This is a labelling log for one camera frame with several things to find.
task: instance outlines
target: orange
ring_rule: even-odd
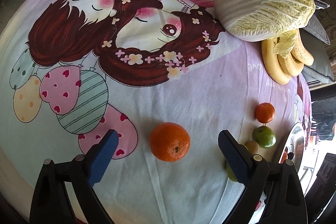
[[[261,123],[268,123],[273,120],[275,115],[274,106],[270,103],[262,103],[255,109],[255,117]]]
[[[179,124],[164,122],[152,131],[149,146],[159,160],[177,161],[187,154],[190,136]]]
[[[282,154],[282,158],[280,160],[280,163],[282,164],[285,160],[288,159],[288,155],[287,155],[287,152],[284,151],[283,154]]]

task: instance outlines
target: cartoon eye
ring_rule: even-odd
[[[162,31],[167,35],[174,35],[177,32],[177,28],[174,25],[166,24],[163,26]]]

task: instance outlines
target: metal screw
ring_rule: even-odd
[[[285,163],[289,166],[292,166],[293,165],[293,162],[291,160],[285,160]]]
[[[49,165],[51,163],[51,159],[45,159],[44,161],[43,161],[43,164],[44,165]]]
[[[256,160],[256,161],[262,161],[263,157],[256,154],[256,155],[253,156],[253,159]]]
[[[83,154],[79,154],[75,157],[76,161],[82,161],[84,159],[84,155]]]

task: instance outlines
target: bunch of bananas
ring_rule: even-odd
[[[262,58],[266,71],[274,81],[281,85],[287,84],[292,76],[298,76],[304,65],[311,66],[314,63],[313,56],[302,44],[299,29],[296,31],[295,46],[286,58],[274,53],[275,45],[278,43],[277,37],[261,42]]]

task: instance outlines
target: closed eye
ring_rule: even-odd
[[[142,19],[140,19],[138,17],[134,17],[134,18],[137,19],[137,20],[139,20],[139,21],[141,21],[141,22],[148,22],[147,20],[142,20]]]
[[[103,9],[96,9],[95,7],[93,7],[93,5],[91,5],[91,7],[92,7],[94,10],[96,10],[96,11],[101,11],[101,10],[103,10]]]

